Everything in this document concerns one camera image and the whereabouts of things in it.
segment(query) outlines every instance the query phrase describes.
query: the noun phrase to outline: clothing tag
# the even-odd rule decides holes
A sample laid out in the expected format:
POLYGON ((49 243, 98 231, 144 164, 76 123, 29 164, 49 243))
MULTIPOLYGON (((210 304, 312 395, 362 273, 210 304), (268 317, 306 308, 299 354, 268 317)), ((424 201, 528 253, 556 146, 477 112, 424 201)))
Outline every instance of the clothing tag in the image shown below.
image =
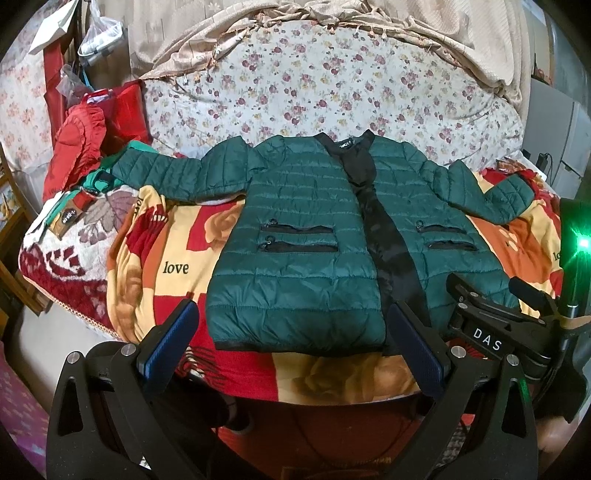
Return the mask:
POLYGON ((344 142, 339 143, 338 145, 339 145, 340 148, 350 147, 351 145, 353 145, 353 139, 352 138, 349 138, 349 139, 345 140, 344 142))
POLYGON ((64 210, 64 212, 61 214, 60 222, 64 225, 67 225, 69 222, 76 219, 77 214, 78 211, 75 208, 64 210))

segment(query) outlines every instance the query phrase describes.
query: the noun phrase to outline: black cable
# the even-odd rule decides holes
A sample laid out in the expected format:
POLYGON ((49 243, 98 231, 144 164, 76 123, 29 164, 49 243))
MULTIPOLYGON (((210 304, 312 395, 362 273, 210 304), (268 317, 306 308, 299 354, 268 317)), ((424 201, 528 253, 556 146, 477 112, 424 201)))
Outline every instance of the black cable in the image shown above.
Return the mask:
POLYGON ((413 415, 413 417, 411 418, 411 420, 408 422, 408 424, 406 425, 406 427, 402 428, 402 424, 400 424, 400 428, 398 429, 398 433, 396 434, 396 436, 394 437, 394 439, 392 440, 392 442, 390 442, 390 444, 383 450, 381 451, 379 454, 377 454, 375 457, 373 457, 370 460, 367 461, 361 461, 361 462, 355 462, 355 463, 348 463, 348 464, 342 464, 342 463, 336 463, 333 462, 331 460, 329 460, 328 458, 326 458, 324 455, 322 455, 317 449, 316 447, 314 447, 314 445, 312 445, 310 439, 308 438, 308 436, 306 435, 306 433, 304 432, 304 429, 302 428, 300 421, 296 415, 296 411, 293 407, 290 407, 290 411, 291 411, 291 416, 293 417, 294 423, 296 428, 298 429, 298 431, 300 432, 300 435, 302 436, 302 438, 304 439, 304 441, 307 443, 308 447, 310 447, 310 449, 316 454, 316 456, 318 458, 320 458, 320 460, 322 460, 325 464, 327 464, 329 467, 337 469, 337 470, 345 470, 345 469, 349 469, 349 468, 358 468, 360 466, 365 466, 365 465, 369 465, 370 463, 374 463, 376 460, 382 458, 384 455, 386 455, 386 453, 388 453, 388 451, 394 447, 394 445, 396 445, 396 442, 400 440, 400 438, 402 438, 402 436, 408 431, 408 429, 413 425, 417 415, 416 413, 413 415))
POLYGON ((548 183, 550 185, 552 185, 554 183, 554 180, 556 180, 556 175, 558 175, 558 171, 555 171, 554 172, 554 178, 551 178, 551 176, 552 176, 552 170, 554 170, 554 158, 548 152, 546 152, 544 155, 546 157, 546 160, 548 160, 548 158, 550 159, 550 173, 548 174, 548 179, 549 179, 549 182, 548 183))

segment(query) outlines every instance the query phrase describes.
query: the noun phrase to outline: plastic bag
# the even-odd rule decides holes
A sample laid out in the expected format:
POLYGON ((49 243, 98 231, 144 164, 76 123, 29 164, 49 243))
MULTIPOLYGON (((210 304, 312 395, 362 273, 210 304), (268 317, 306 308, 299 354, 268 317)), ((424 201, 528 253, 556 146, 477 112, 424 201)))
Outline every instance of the plastic bag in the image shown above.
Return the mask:
POLYGON ((84 66, 92 65, 100 57, 111 54, 124 39, 121 22, 113 18, 101 17, 96 0, 91 0, 89 8, 90 27, 78 48, 78 56, 84 66))
POLYGON ((92 89, 82 83, 68 64, 61 68, 60 79, 56 90, 66 97, 66 109, 78 105, 84 95, 92 93, 92 89))

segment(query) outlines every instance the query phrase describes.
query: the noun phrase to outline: quilted jacket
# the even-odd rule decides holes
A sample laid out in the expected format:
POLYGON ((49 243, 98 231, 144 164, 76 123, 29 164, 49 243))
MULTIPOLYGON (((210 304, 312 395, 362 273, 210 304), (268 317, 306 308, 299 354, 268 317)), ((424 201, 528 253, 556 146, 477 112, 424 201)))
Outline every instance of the quilted jacket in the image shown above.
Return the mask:
POLYGON ((517 175, 482 193, 461 161, 440 167, 371 131, 339 143, 324 134, 275 136, 254 148, 235 137, 202 160, 127 148, 113 175, 186 202, 246 193, 207 290, 218 349, 394 353, 384 313, 405 300, 444 334, 454 306, 450 272, 518 305, 465 215, 513 220, 534 196, 517 175))

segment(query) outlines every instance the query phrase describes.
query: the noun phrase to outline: wooden chair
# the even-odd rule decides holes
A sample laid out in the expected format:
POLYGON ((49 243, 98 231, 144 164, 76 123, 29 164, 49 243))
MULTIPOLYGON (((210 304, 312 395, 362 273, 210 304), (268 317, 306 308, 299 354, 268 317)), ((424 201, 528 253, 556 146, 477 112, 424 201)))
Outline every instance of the wooden chair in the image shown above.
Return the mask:
POLYGON ((0 283, 36 315, 39 315, 47 308, 47 298, 24 280, 18 267, 9 269, 6 265, 7 256, 13 256, 14 252, 18 255, 24 234, 35 215, 14 181, 2 145, 0 145, 0 160, 0 283))

